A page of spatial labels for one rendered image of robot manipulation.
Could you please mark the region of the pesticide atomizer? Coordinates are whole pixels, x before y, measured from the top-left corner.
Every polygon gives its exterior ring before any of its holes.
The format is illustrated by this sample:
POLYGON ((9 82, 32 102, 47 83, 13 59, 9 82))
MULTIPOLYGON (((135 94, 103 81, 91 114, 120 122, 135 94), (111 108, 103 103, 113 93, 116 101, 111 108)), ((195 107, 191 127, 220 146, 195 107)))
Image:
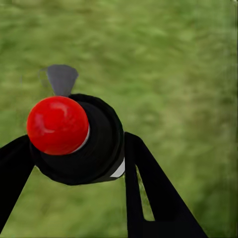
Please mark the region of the pesticide atomizer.
POLYGON ((114 108, 100 98, 70 95, 79 75, 69 65, 46 70, 55 96, 41 100, 27 118, 34 163, 66 185, 115 181, 125 172, 125 131, 114 108))

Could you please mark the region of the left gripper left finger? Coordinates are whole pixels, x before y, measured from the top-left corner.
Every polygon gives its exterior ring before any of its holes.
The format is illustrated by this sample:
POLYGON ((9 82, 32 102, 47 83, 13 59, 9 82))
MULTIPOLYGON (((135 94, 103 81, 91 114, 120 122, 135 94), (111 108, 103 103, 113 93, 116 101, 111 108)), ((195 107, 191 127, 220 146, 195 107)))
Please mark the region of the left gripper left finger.
POLYGON ((25 135, 0 148, 0 233, 35 166, 29 142, 25 135))

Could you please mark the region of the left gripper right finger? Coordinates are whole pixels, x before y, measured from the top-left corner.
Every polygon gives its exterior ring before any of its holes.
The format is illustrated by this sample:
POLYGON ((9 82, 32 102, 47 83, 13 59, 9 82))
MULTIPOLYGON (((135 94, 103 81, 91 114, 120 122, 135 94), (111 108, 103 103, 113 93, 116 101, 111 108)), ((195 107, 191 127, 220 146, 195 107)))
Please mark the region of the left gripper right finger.
POLYGON ((128 238, 208 238, 143 140, 124 134, 128 238), (155 221, 143 217, 136 165, 155 221))

